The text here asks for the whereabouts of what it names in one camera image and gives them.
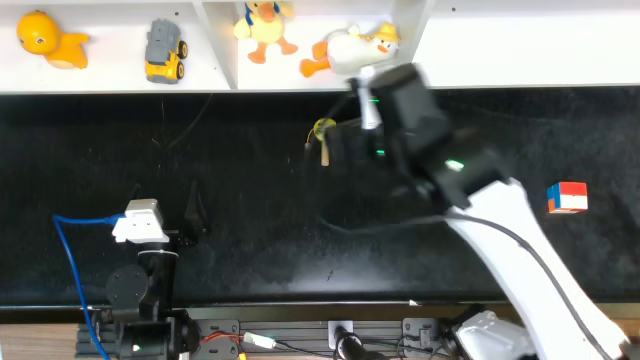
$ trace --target rubik's cube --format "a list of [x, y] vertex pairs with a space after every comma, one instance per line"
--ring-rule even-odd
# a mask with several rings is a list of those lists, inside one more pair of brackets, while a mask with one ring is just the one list
[[549, 213], [576, 213], [589, 208], [587, 184], [561, 181], [547, 189]]

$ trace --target white duck plush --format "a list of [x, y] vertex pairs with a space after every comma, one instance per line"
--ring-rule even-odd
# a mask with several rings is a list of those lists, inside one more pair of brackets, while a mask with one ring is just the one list
[[329, 34], [326, 41], [313, 46], [313, 58], [300, 63], [300, 72], [311, 77], [317, 71], [331, 69], [336, 74], [357, 73], [360, 68], [392, 59], [398, 51], [400, 38], [396, 27], [384, 23], [371, 36], [362, 35], [358, 25], [348, 30], [337, 30]]

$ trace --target green light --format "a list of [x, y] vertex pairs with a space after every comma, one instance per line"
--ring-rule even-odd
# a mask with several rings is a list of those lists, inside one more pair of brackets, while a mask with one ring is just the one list
[[453, 159], [449, 159], [445, 161], [444, 164], [447, 165], [447, 167], [453, 171], [461, 171], [462, 169], [464, 169], [463, 163]]

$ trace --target black tabletop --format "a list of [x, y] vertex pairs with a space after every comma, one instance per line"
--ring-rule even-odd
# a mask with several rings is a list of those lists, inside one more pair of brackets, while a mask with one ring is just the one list
[[[640, 299], [638, 88], [438, 91], [455, 126], [478, 128], [529, 193], [533, 211], [596, 301]], [[51, 215], [124, 210], [136, 184], [168, 220], [197, 180], [211, 234], [180, 251], [175, 305], [288, 301], [504, 299], [469, 246], [446, 226], [337, 234], [421, 215], [419, 201], [354, 194], [303, 162], [314, 121], [339, 94], [0, 97], [0, 306], [78, 304]], [[354, 102], [338, 120], [357, 116]], [[546, 188], [584, 181], [590, 209], [548, 215]], [[136, 262], [106, 226], [65, 226], [84, 289]]]

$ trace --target white shelf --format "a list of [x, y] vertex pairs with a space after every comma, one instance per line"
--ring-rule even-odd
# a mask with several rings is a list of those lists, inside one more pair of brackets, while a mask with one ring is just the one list
[[[293, 6], [285, 37], [298, 52], [284, 56], [272, 45], [267, 63], [258, 65], [247, 59], [255, 42], [233, 36], [242, 2], [0, 0], [0, 94], [345, 89], [347, 77], [330, 70], [304, 78], [300, 61], [333, 30], [354, 23], [376, 30], [384, 21], [402, 37], [397, 62], [419, 63], [436, 88], [640, 84], [637, 0], [293, 0]], [[36, 9], [65, 31], [90, 35], [87, 69], [56, 69], [21, 48], [16, 24]], [[157, 18], [175, 22], [189, 44], [177, 85], [146, 80], [146, 33]]]
[[[84, 45], [89, 58], [86, 69], [56, 69], [43, 56], [22, 49], [16, 37], [16, 23], [34, 9], [50, 14], [65, 31], [90, 35], [91, 41]], [[4, 69], [2, 93], [229, 90], [191, 3], [12, 5], [2, 6], [0, 12], [0, 43], [6, 51], [0, 57], [0, 67]], [[157, 18], [176, 23], [189, 45], [189, 56], [183, 61], [185, 77], [176, 85], [155, 84], [146, 79], [146, 34], [151, 21]]]

